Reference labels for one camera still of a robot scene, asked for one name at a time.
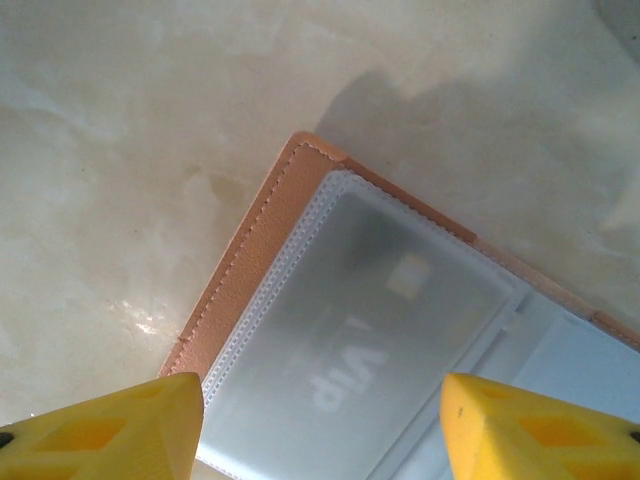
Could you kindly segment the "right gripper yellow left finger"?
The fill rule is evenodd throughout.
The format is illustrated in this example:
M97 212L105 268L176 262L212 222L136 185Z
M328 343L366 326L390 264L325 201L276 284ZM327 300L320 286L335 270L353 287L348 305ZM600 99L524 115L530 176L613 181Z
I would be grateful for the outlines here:
M204 418L183 372L0 426L0 480L190 480Z

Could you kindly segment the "grey VIP card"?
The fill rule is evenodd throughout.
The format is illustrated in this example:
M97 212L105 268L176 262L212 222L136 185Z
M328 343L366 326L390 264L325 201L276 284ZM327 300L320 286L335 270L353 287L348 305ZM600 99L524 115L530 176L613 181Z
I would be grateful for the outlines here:
M514 277L370 192L311 215L210 370L199 459L232 480L392 480L521 298Z

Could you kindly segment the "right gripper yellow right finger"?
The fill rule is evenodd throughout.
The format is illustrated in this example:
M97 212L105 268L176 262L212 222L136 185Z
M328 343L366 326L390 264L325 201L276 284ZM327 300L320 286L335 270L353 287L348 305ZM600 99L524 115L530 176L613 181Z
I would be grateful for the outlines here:
M449 373L440 423L454 480L640 480L640 424Z

